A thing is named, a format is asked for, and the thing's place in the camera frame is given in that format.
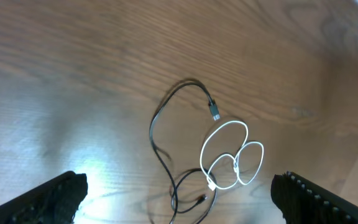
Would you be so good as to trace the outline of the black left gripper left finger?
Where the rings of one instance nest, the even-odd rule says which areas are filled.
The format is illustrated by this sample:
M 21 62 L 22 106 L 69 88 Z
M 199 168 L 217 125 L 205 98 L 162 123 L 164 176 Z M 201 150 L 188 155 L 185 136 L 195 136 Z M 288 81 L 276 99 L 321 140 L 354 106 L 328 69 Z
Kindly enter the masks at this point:
M 87 194 L 86 174 L 65 172 L 0 205 L 0 224 L 72 224 Z

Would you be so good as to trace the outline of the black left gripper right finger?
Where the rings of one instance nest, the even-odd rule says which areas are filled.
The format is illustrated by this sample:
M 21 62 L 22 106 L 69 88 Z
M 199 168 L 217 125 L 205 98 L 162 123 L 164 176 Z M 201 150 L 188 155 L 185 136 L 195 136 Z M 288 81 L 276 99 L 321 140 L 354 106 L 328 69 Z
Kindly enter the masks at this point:
M 275 175 L 270 194 L 291 224 L 358 224 L 358 206 L 294 173 Z

